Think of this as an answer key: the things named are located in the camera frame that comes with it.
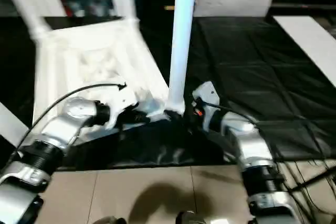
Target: black fabric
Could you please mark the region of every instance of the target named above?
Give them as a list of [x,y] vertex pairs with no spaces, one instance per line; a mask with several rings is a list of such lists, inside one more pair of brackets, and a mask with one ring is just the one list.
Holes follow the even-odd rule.
[[[30,125],[34,44],[20,19],[0,22],[6,28],[0,31],[4,85],[0,101]],[[53,28],[65,28],[96,20],[50,18],[48,22]],[[140,23],[166,82],[172,22],[170,16],[161,26]],[[336,157],[336,89],[273,20],[194,19],[185,87],[187,115],[191,92],[208,80],[222,105],[259,120],[262,135],[281,152],[278,159]],[[233,149],[221,136],[191,130],[195,129],[190,124],[159,121],[107,136],[73,147],[61,170],[216,165],[231,160],[223,160],[223,154],[232,155]],[[2,150],[6,144],[0,141]]]

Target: white cylinder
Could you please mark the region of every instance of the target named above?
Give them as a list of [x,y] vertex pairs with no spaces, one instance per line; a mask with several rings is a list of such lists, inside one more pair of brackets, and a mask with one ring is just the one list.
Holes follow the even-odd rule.
[[195,0],[175,0],[169,95],[166,109],[183,114],[185,75],[187,70],[191,24]]

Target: silver metal part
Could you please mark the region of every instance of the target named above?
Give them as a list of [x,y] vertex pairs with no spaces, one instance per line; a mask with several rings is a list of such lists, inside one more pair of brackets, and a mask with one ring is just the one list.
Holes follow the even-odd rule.
[[36,196],[36,193],[17,186],[0,184],[0,221],[17,224]]
[[[204,102],[219,105],[219,96],[215,90],[214,85],[210,81],[203,83],[195,91],[193,91],[193,97],[195,100],[197,98],[201,98]],[[203,129],[205,131],[209,131],[210,120],[216,110],[219,109],[211,106],[204,106],[205,116],[203,120]]]
[[50,181],[51,177],[43,170],[33,168],[19,161],[12,162],[0,177],[0,185],[9,177],[18,178],[28,184],[38,186]]
[[62,114],[49,121],[38,138],[66,151],[77,139],[80,130],[91,126],[90,120],[96,114],[93,101],[81,97],[71,98],[64,105]]
[[233,143],[237,147],[237,158],[241,170],[260,165],[273,166],[272,154],[259,131],[246,118],[228,112],[222,119],[221,134],[224,136],[229,129]]
[[249,205],[256,204],[258,209],[275,209],[278,207],[286,208],[288,210],[289,215],[287,215],[287,217],[285,217],[286,215],[283,215],[283,218],[287,219],[288,216],[292,216],[292,220],[295,220],[296,222],[290,222],[290,223],[301,223],[299,217],[296,214],[296,210],[293,207],[292,199],[290,195],[285,191],[255,194],[255,195],[250,196],[247,201]]

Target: wire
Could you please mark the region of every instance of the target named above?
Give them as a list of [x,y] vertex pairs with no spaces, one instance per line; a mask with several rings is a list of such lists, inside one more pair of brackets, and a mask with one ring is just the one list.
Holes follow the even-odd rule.
[[[300,177],[301,177],[302,181],[305,183],[306,181],[305,181],[305,179],[304,179],[304,177],[303,177],[302,172],[300,171],[300,168],[299,168],[297,162],[294,162],[294,163],[295,163],[295,166],[296,166],[296,168],[297,168],[297,170],[298,170],[298,172],[299,172],[299,174],[300,174]],[[323,214],[326,214],[326,215],[336,216],[336,213],[329,212],[329,211],[326,211],[326,210],[322,210],[321,208],[319,208],[319,207],[315,204],[315,202],[312,200],[312,198],[310,197],[308,188],[307,188],[306,186],[305,186],[304,188],[305,188],[305,190],[306,190],[306,192],[307,192],[307,194],[308,194],[308,197],[309,197],[310,202],[313,204],[313,206],[316,208],[317,211],[319,211],[319,212],[321,212],[321,213],[323,213]]]
[[15,148],[15,150],[12,152],[12,154],[10,155],[6,165],[2,168],[1,173],[3,174],[3,172],[5,171],[5,169],[8,167],[8,165],[14,160],[17,151],[19,150],[19,147],[22,145],[23,141],[26,139],[26,137],[30,134],[30,132],[32,132],[33,128],[46,116],[46,114],[53,109],[56,105],[58,105],[61,101],[63,101],[64,99],[68,98],[69,96],[78,93],[80,91],[83,90],[87,90],[87,89],[92,89],[92,88],[97,88],[97,87],[119,87],[119,89],[122,89],[123,87],[125,87],[124,85],[121,84],[116,84],[116,83],[99,83],[99,84],[93,84],[93,85],[88,85],[88,86],[84,86],[81,87],[79,89],[75,89],[65,95],[63,95],[62,97],[60,97],[59,99],[57,99],[52,105],[50,105],[39,117],[38,119],[32,124],[32,126],[26,131],[26,133],[24,134],[24,136],[21,138],[19,144],[17,145],[17,147]]
[[221,105],[217,105],[217,104],[213,104],[213,103],[209,103],[209,102],[205,102],[205,101],[202,101],[204,104],[210,106],[210,107],[214,107],[214,108],[218,108],[218,109],[222,109],[222,110],[226,110],[226,111],[229,111],[229,112],[232,112],[232,113],[236,113],[237,115],[240,115],[241,117],[245,118],[249,123],[253,124],[255,127],[256,126],[256,122],[253,121],[250,117],[240,113],[240,112],[237,112],[229,107],[226,107],[226,106],[221,106]]
[[[275,153],[279,156],[279,158],[281,158],[282,160],[284,160],[283,155],[281,154],[280,150],[278,149],[278,147],[274,144],[270,143],[271,148],[275,151]],[[294,179],[295,183],[297,185],[300,184],[300,182],[298,181],[298,178],[296,177],[296,175],[294,174],[294,171],[292,170],[292,168],[289,166],[289,164],[287,162],[284,162],[287,170],[290,173],[290,176]],[[307,210],[302,206],[302,204],[300,203],[300,201],[295,197],[295,195],[293,194],[293,192],[291,192],[291,188],[287,185],[287,183],[284,181],[283,182],[284,187],[287,189],[289,195],[294,199],[295,203],[297,204],[297,206],[299,207],[299,209],[303,212],[303,214],[306,216],[306,218],[309,220],[310,223],[317,223],[316,220],[316,216],[314,214],[314,210],[312,209],[312,206],[309,204],[309,197],[306,195],[306,193],[304,191],[300,191],[302,193],[302,196],[304,197],[304,200],[306,201],[308,207],[309,207],[309,211],[310,214],[307,212]]]

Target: black tablecloth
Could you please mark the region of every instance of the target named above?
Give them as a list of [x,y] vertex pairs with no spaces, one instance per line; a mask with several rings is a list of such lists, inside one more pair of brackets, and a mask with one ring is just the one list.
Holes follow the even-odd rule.
[[[172,18],[167,20],[159,26],[141,24],[140,28],[168,83]],[[30,125],[34,45],[19,19],[0,22],[7,28],[0,34],[0,101]],[[53,28],[86,23],[66,18],[50,18],[48,22]],[[272,19],[194,19],[185,87],[187,111],[191,92],[208,80],[214,83],[222,105],[260,121],[262,135],[281,152],[278,159],[336,157],[336,89]],[[61,169],[217,165],[227,163],[224,153],[232,153],[232,148],[216,133],[159,121],[125,131],[122,136],[115,134],[73,147]]]

